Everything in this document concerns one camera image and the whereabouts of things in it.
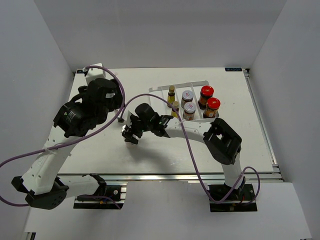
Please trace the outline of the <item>yellow bottle front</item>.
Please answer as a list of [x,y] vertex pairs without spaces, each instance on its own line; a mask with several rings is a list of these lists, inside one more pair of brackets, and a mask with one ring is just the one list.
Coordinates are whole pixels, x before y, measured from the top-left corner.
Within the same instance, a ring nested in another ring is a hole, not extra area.
[[168,89],[168,94],[167,94],[167,106],[170,108],[171,105],[176,101],[175,100],[175,86],[174,85],[170,85],[169,89]]

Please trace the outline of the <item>yellow bottle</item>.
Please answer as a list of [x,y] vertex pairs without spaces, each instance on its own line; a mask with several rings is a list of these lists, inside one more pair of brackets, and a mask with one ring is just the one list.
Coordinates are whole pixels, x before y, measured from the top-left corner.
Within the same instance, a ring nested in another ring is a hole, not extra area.
[[171,115],[174,118],[178,118],[178,115],[179,115],[179,102],[178,101],[174,101],[172,103]]
[[170,85],[169,89],[168,89],[168,94],[167,94],[167,106],[170,108],[171,105],[176,101],[175,100],[175,86],[174,85]]

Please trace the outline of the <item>white-lid sauce jar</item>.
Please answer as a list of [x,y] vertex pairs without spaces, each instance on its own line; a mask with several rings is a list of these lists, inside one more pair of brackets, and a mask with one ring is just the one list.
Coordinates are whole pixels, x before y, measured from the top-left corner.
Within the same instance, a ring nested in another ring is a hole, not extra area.
[[191,90],[185,90],[181,95],[181,107],[184,108],[186,103],[192,102],[194,98],[194,94]]
[[183,106],[183,119],[192,121],[195,117],[196,105],[193,102],[187,102]]

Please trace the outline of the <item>red-lid chili sauce jar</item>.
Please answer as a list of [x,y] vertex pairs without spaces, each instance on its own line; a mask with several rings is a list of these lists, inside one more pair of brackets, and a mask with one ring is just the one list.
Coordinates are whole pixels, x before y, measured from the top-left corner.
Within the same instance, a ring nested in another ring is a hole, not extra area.
[[204,85],[200,90],[200,97],[198,100],[198,105],[201,110],[206,108],[208,99],[210,99],[214,94],[214,88],[210,85]]

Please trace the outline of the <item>silver-lid salt jar front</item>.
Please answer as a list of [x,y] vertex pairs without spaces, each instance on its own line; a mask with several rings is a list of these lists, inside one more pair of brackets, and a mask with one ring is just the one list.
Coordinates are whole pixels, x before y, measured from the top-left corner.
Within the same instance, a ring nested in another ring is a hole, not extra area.
[[134,145],[137,145],[137,144],[132,144],[132,143],[129,143],[129,142],[125,142],[126,146],[127,147],[131,147],[131,146],[134,146]]

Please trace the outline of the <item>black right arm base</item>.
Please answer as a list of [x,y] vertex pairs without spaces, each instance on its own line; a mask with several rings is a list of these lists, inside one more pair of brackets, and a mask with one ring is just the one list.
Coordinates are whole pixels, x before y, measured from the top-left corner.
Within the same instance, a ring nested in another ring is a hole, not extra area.
[[[225,184],[211,184],[208,191],[213,199],[221,200],[230,187]],[[235,189],[223,203],[216,204],[209,201],[211,213],[233,213],[233,212],[257,212],[255,191],[252,184],[245,184],[241,191]]]

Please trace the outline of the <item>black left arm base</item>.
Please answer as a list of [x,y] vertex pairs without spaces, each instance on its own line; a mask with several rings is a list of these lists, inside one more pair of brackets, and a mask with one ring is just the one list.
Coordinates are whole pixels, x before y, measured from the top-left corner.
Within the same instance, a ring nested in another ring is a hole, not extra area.
[[106,187],[93,197],[77,196],[73,208],[82,210],[120,210],[125,202],[126,182],[107,182]]

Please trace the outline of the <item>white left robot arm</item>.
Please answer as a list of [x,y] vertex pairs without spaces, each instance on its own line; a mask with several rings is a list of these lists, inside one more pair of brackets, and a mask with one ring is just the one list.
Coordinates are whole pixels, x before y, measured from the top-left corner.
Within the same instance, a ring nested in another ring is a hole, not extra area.
[[75,147],[63,144],[79,140],[103,124],[109,112],[121,107],[123,96],[115,79],[97,78],[78,91],[54,117],[44,152],[26,173],[11,181],[17,191],[26,194],[25,201],[32,208],[52,210],[66,198],[84,196],[99,200],[105,196],[107,184],[96,173],[70,177],[57,174]]

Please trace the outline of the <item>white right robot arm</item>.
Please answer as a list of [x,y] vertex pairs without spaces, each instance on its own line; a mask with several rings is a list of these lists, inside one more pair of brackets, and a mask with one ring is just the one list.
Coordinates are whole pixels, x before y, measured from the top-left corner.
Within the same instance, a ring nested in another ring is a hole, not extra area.
[[212,122],[184,121],[171,115],[159,115],[147,103],[138,105],[135,114],[127,113],[122,136],[127,143],[137,145],[143,133],[158,137],[185,138],[203,143],[214,160],[221,164],[224,185],[215,191],[227,200],[237,200],[244,193],[245,177],[240,166],[241,137],[221,118]]

